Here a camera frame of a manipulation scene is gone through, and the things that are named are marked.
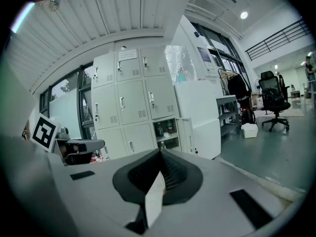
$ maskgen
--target locker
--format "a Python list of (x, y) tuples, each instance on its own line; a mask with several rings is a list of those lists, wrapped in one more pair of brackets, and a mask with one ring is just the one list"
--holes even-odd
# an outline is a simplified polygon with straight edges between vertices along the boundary
[(117, 52), (117, 81), (140, 78), (140, 65), (138, 58), (119, 61)]
[(91, 90), (92, 113), (96, 129), (119, 125), (114, 86), (102, 86)]
[(167, 74), (164, 51), (161, 47), (142, 48), (142, 63), (145, 77)]
[(176, 114), (176, 97), (170, 78), (146, 78), (147, 98), (152, 119)]
[(121, 129), (112, 131), (97, 131), (97, 137), (100, 140), (104, 140), (104, 151), (109, 154), (110, 159), (117, 159), (128, 156), (126, 148), (124, 146), (123, 136)]
[(142, 81), (118, 84), (118, 102), (123, 124), (148, 120)]
[(190, 118), (176, 118), (179, 144), (182, 152), (195, 153), (193, 128)]
[(92, 79), (92, 88), (114, 82), (114, 53), (94, 58), (93, 67), (95, 72)]
[(149, 124), (135, 125), (124, 128), (127, 147), (131, 154), (154, 149), (154, 142)]

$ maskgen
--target floor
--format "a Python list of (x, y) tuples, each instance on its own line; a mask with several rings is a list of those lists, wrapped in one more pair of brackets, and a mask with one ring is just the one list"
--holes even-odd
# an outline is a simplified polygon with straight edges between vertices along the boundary
[(285, 117), (290, 124), (276, 124), (263, 128), (261, 122), (271, 117), (258, 117), (258, 135), (245, 139), (236, 131), (222, 137), (221, 158), (256, 176), (297, 192), (305, 192), (313, 181), (316, 167), (316, 112), (310, 99), (293, 101), (291, 108), (299, 108), (304, 117)]

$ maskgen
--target black metal railing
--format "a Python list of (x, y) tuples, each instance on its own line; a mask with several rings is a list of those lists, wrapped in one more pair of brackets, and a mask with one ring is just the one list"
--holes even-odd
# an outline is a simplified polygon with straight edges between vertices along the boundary
[(264, 39), (260, 43), (249, 48), (245, 52), (249, 55), (251, 60), (254, 60), (266, 53), (269, 53), (285, 44), (290, 43), (302, 36), (310, 34), (311, 31), (307, 27), (303, 19), (283, 28), (277, 33), (271, 35), (270, 37)]

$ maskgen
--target locker door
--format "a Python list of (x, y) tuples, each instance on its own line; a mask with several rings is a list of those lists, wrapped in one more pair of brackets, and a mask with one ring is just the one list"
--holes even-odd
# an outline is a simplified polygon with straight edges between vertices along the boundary
[(141, 75), (140, 75), (140, 65), (139, 65), (138, 58), (119, 61), (119, 53), (120, 52), (117, 53), (117, 66), (116, 66), (117, 81), (140, 78)]
[(164, 51), (161, 47), (143, 48), (142, 55), (143, 71), (145, 77), (167, 75)]
[(118, 84), (118, 102), (123, 124), (148, 120), (142, 81)]
[(93, 88), (92, 113), (96, 129), (119, 125), (114, 86)]
[(152, 119), (176, 114), (176, 97), (170, 78), (153, 77), (145, 82)]
[(95, 72), (92, 79), (92, 88), (114, 82), (114, 53), (94, 58), (93, 67)]
[(142, 124), (124, 128), (127, 147), (131, 154), (154, 149), (154, 142), (149, 124)]
[(99, 130), (97, 131), (97, 137), (99, 140), (104, 140), (104, 150), (105, 153), (109, 154), (110, 159), (117, 159), (128, 156), (126, 148), (124, 146), (121, 129), (116, 129), (112, 131)]
[(176, 118), (178, 138), (182, 152), (195, 153), (193, 128), (190, 118)]

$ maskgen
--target ceiling light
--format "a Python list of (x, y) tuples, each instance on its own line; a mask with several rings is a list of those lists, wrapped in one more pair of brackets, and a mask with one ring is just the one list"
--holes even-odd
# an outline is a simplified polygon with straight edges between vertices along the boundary
[(242, 19), (245, 19), (246, 17), (248, 17), (248, 12), (244, 11), (244, 12), (240, 15), (240, 17), (241, 17)]
[(24, 20), (24, 18), (26, 17), (26, 15), (30, 12), (30, 10), (32, 9), (32, 7), (34, 6), (35, 3), (31, 2), (25, 5), (25, 7), (23, 8), (23, 10), (21, 11), (21, 13), (18, 15), (18, 17), (16, 18), (16, 20), (14, 21), (14, 24), (11, 27), (11, 30), (16, 33), (19, 26), (22, 24), (22, 21)]

